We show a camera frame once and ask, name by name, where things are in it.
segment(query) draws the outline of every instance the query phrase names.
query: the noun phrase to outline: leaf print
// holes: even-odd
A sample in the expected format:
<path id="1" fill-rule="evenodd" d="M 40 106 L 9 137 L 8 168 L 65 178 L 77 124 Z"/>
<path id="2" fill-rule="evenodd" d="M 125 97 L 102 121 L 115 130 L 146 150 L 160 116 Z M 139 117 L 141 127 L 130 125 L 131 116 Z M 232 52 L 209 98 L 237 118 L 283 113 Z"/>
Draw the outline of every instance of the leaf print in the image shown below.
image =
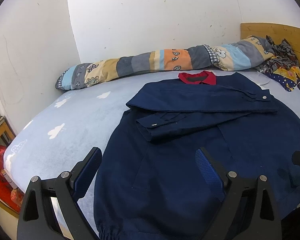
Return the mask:
<path id="1" fill-rule="evenodd" d="M 91 86 L 97 84 L 98 82 L 99 82 L 99 77 L 96 76 L 95 78 L 94 78 L 94 77 L 88 78 L 88 79 L 87 79 L 87 82 L 86 82 L 86 85 L 87 85 L 88 87 L 91 87 Z"/>
<path id="2" fill-rule="evenodd" d="M 91 64 L 89 67 L 88 67 L 88 72 L 90 73 L 93 69 L 95 69 L 96 67 L 98 67 L 99 66 L 99 64 L 98 65 L 96 65 L 96 64 Z"/>

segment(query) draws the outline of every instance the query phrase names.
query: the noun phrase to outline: wooden headboard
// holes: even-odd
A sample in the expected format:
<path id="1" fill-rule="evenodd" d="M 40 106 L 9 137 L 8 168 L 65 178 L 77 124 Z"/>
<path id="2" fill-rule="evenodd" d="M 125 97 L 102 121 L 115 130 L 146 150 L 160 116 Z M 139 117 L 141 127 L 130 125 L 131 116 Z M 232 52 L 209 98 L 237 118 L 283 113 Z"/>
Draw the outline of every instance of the wooden headboard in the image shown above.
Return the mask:
<path id="1" fill-rule="evenodd" d="M 269 35 L 276 44 L 287 39 L 300 62 L 300 28 L 274 23 L 242 23 L 241 39 L 245 39 L 249 35 L 263 38 Z"/>

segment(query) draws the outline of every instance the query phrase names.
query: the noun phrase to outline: jacket pocket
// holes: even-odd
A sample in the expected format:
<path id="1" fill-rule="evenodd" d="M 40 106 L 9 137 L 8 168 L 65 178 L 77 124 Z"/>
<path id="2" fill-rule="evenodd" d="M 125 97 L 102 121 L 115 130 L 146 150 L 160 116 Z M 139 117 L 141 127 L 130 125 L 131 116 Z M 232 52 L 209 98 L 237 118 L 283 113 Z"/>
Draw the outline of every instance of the jacket pocket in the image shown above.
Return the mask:
<path id="1" fill-rule="evenodd" d="M 150 159 L 148 147 L 146 153 L 140 163 L 136 177 L 132 184 L 132 188 L 139 191 L 147 191 L 149 186 L 149 180 L 153 170 L 153 163 Z"/>

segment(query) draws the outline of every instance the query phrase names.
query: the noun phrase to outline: bed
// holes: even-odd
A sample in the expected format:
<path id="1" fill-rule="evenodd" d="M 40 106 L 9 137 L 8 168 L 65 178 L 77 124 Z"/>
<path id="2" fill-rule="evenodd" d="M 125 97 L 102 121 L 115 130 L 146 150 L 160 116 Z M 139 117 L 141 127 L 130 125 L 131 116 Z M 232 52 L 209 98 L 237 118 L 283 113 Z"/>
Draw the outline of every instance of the bed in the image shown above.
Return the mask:
<path id="1" fill-rule="evenodd" d="M 277 24 L 241 24 L 241 38 L 249 35 L 272 36 L 276 43 L 286 38 L 300 60 L 300 29 Z M 230 75 L 217 68 L 205 69 L 215 75 Z M 199 73 L 202 70 L 182 71 Z M 4 155 L 4 167 L 22 191 L 26 191 L 31 177 L 55 178 L 62 171 L 71 170 L 90 149 L 99 147 L 102 152 L 128 102 L 144 84 L 178 77 L 180 71 L 148 73 L 130 76 L 98 84 L 81 90 L 64 93 L 49 107 L 32 119 L 17 135 Z M 241 74 L 261 86 L 285 103 L 300 118 L 300 90 L 286 92 L 276 81 L 254 69 L 240 71 Z M 92 228 L 93 218 L 92 182 L 79 206 Z M 65 236 L 70 237 L 57 201 L 53 200 L 58 221 Z"/>

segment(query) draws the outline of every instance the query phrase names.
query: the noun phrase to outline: light blue bed sheet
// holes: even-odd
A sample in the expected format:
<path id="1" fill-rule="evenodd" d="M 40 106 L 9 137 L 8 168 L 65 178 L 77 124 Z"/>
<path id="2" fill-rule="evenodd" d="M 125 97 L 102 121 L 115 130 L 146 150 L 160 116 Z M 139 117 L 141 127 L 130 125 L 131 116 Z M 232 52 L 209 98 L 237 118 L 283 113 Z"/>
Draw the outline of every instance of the light blue bed sheet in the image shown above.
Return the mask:
<path id="1" fill-rule="evenodd" d="M 201 70 L 186 71 L 199 73 Z M 213 69 L 216 75 L 230 75 Z M 287 92 L 274 80 L 255 70 L 239 71 L 290 107 L 300 118 L 300 90 Z M 4 154 L 4 167 L 22 191 L 30 179 L 57 177 L 70 171 L 84 159 L 92 147 L 104 152 L 107 142 L 119 124 L 125 105 L 148 82 L 178 77 L 179 71 L 149 73 L 126 77 L 82 90 L 69 91 L 39 113 L 17 135 Z M 92 228 L 94 181 L 79 206 Z M 53 202 L 59 223 L 66 228 L 58 203 Z"/>

